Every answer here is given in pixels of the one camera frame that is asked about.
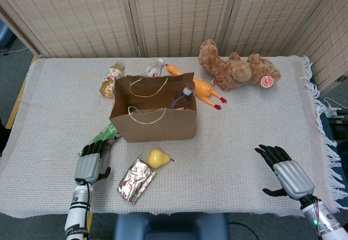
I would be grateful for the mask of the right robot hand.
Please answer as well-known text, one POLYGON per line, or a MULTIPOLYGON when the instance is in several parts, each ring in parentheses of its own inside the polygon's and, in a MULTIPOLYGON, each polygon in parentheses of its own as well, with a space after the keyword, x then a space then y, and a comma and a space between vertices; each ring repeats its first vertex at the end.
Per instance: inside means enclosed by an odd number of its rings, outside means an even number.
POLYGON ((281 184, 278 190, 264 188, 263 192, 271 197, 288 196, 300 201, 314 193, 315 185, 303 168, 279 146, 260 144, 255 151, 264 159, 266 164, 281 184))

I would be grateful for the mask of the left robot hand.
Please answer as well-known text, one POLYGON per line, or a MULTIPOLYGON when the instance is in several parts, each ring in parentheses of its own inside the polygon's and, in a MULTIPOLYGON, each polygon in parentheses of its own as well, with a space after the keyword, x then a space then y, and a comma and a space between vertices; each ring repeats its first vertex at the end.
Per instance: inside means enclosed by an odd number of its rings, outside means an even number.
POLYGON ((77 185, 87 183, 93 185, 96 181, 106 179, 110 175, 110 167, 107 167, 104 173, 100 172, 102 153, 107 149, 107 145, 107 141, 99 140, 86 145, 82 149, 74 176, 77 185))

